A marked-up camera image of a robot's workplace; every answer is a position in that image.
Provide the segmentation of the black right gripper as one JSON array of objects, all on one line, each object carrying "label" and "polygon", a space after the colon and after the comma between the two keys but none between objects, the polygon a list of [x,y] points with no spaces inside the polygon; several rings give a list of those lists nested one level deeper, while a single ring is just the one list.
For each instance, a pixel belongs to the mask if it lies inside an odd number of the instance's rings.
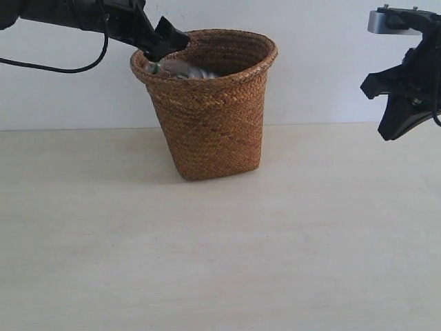
[{"label": "black right gripper", "polygon": [[420,31],[419,44],[409,49],[392,68],[369,73],[360,89],[368,99],[389,94],[378,126],[385,141],[399,139],[431,118],[431,108],[440,106],[440,15],[407,8],[400,17]]}]

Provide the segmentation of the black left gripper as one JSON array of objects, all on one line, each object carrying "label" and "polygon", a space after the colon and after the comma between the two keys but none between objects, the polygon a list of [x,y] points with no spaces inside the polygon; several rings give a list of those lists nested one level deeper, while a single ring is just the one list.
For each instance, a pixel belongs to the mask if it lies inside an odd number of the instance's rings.
[{"label": "black left gripper", "polygon": [[190,42],[190,37],[175,28],[164,16],[159,19],[154,29],[145,14],[145,4],[144,0],[104,1],[109,37],[141,49],[143,56],[152,62],[158,62],[171,53],[184,50]]}]

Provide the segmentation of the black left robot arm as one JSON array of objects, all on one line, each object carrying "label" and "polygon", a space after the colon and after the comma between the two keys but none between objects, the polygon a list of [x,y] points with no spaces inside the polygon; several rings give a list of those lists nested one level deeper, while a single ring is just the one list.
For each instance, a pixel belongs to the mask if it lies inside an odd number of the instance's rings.
[{"label": "black left robot arm", "polygon": [[144,1],[133,0],[2,1],[1,29],[24,19],[106,33],[113,40],[141,50],[151,61],[184,50],[190,37],[165,17],[153,27],[144,7]]}]

